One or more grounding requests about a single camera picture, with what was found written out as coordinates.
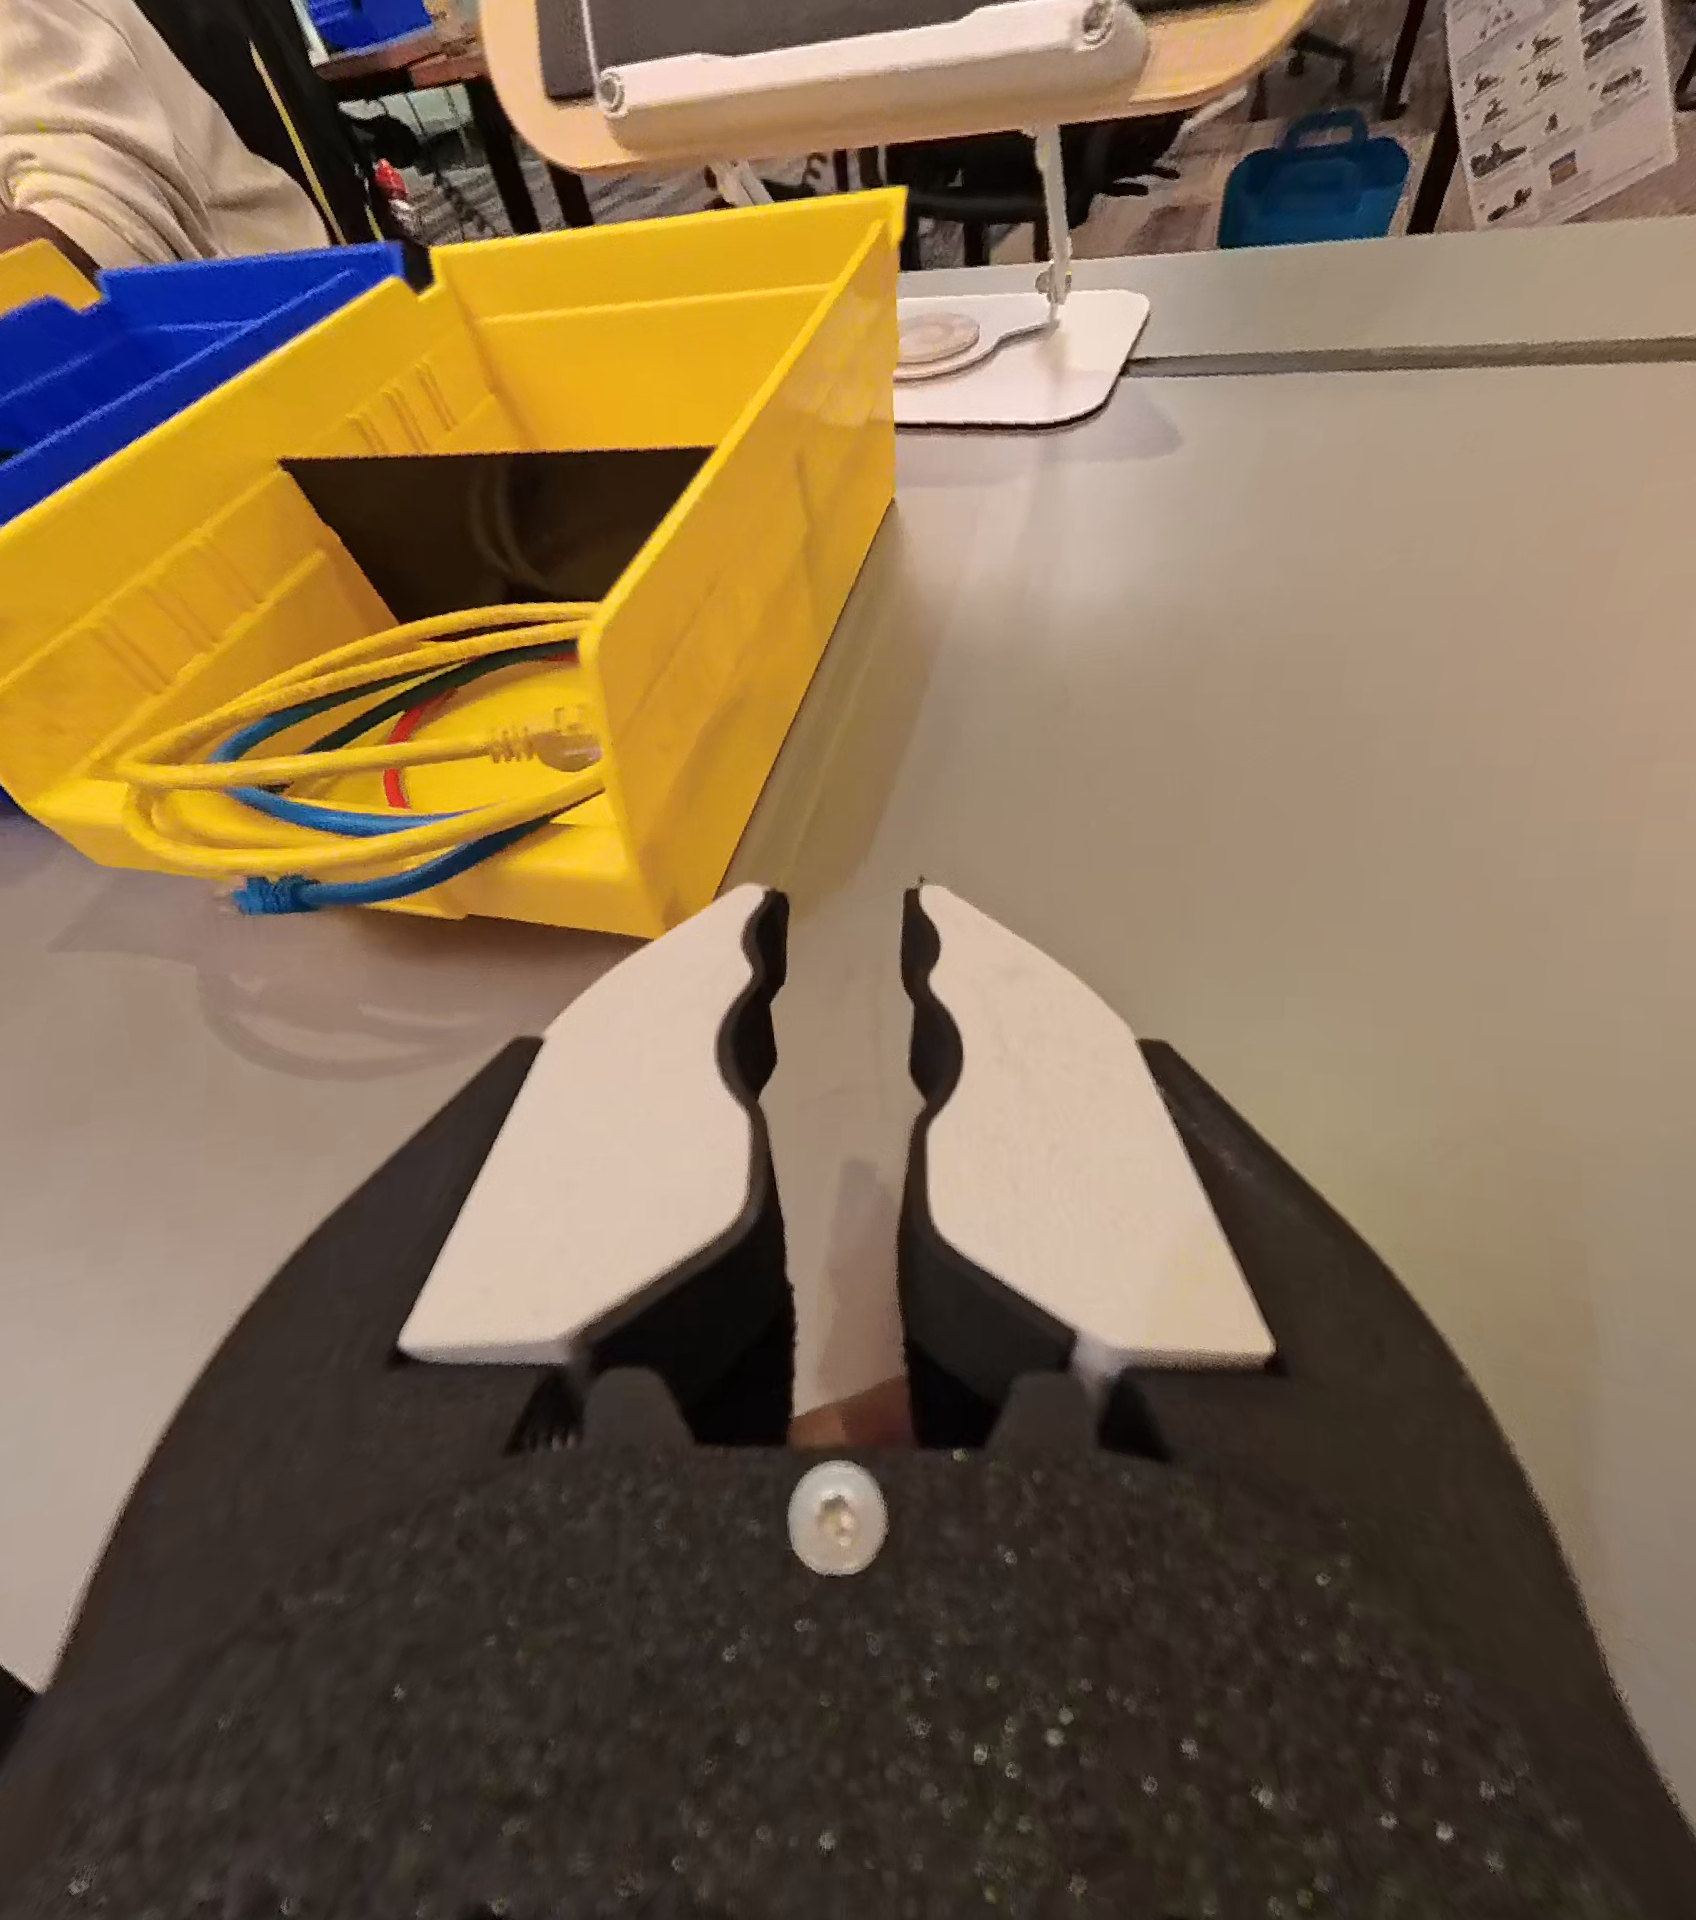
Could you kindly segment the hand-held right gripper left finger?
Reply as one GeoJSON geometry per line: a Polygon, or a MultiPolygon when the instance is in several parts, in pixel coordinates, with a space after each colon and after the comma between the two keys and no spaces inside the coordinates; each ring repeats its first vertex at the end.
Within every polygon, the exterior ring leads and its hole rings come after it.
{"type": "Polygon", "coordinates": [[[448,1228],[400,1355],[650,1370],[694,1437],[793,1423],[795,1303],[763,1091],[790,900],[740,884],[549,1024],[448,1228]]]}

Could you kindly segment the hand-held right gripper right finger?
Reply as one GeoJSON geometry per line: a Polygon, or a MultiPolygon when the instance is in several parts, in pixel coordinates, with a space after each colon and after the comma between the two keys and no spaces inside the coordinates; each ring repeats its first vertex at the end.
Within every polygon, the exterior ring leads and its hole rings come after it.
{"type": "Polygon", "coordinates": [[[1267,1370],[1275,1331],[1130,1024],[948,884],[906,894],[901,974],[913,1435],[983,1443],[1024,1377],[1076,1380],[1100,1416],[1137,1372],[1267,1370]]]}

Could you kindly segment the blue plastic bin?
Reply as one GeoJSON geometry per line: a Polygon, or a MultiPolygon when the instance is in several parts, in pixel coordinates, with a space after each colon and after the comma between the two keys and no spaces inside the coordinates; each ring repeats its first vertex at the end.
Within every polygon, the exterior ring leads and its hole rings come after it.
{"type": "Polygon", "coordinates": [[[432,277],[400,243],[273,251],[0,316],[0,810],[136,864],[117,756],[380,609],[277,460],[427,441],[376,398],[414,354],[376,324],[432,277]]]}

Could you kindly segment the white tablet stand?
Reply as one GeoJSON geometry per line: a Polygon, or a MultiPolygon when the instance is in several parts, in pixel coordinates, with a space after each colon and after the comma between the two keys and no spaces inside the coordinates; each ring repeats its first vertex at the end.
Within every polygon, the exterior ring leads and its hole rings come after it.
{"type": "Polygon", "coordinates": [[[913,429],[1052,429],[1115,394],[1149,320],[1137,294],[1074,294],[1060,110],[1139,77],[1149,33],[1130,5],[968,5],[959,15],[848,31],[802,27],[785,46],[620,50],[625,5],[583,5],[597,108],[633,146],[682,140],[732,174],[745,135],[785,135],[861,110],[878,131],[951,110],[981,133],[1028,126],[1051,257],[1034,291],[900,300],[894,418],[913,429]]]}

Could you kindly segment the blue bag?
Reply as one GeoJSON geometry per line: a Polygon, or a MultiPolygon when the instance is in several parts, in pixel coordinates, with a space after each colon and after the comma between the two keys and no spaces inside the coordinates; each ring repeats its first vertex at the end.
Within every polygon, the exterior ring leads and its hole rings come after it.
{"type": "Polygon", "coordinates": [[[1387,239],[1412,174],[1411,151],[1357,108],[1295,119],[1244,153],[1220,204],[1220,250],[1387,239]]]}

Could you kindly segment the printed paper sign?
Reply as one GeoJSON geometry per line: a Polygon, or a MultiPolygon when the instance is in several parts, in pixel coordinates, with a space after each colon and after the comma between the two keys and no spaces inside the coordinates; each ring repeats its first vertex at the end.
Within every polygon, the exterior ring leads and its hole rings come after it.
{"type": "Polygon", "coordinates": [[[1445,48],[1479,229],[1577,219],[1678,157],[1660,1],[1447,1],[1445,48]]]}

